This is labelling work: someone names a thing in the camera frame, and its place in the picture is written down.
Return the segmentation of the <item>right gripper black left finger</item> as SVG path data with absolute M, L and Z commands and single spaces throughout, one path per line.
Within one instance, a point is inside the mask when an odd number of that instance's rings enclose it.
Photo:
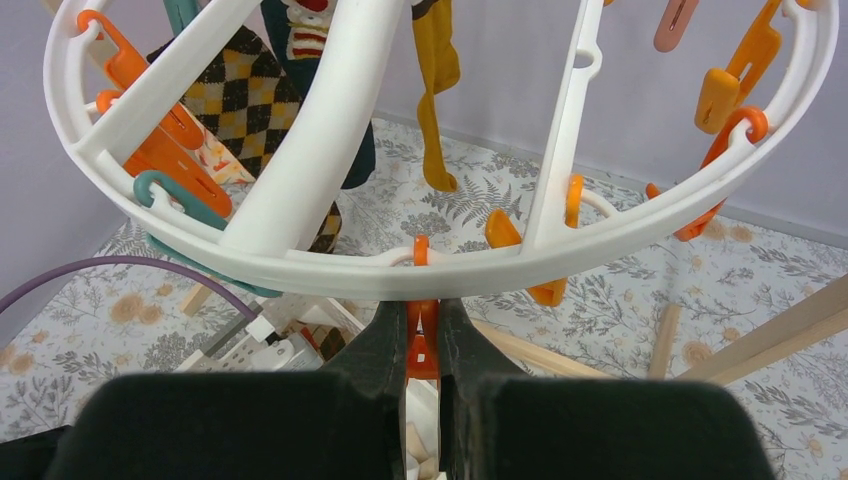
M 50 479 L 277 479 L 282 438 L 252 372 L 138 374 L 104 384 L 62 438 Z

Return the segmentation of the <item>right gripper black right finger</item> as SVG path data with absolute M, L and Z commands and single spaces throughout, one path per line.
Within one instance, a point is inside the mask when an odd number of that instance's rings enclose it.
M 771 479 L 746 411 L 702 382 L 531 376 L 438 309 L 440 467 L 451 479 Z

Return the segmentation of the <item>brown yellow argyle sock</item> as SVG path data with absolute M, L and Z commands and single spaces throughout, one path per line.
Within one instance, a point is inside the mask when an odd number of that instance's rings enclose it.
M 255 181 L 288 133 L 301 101 L 271 50 L 245 26 L 181 98 L 195 124 L 228 148 Z

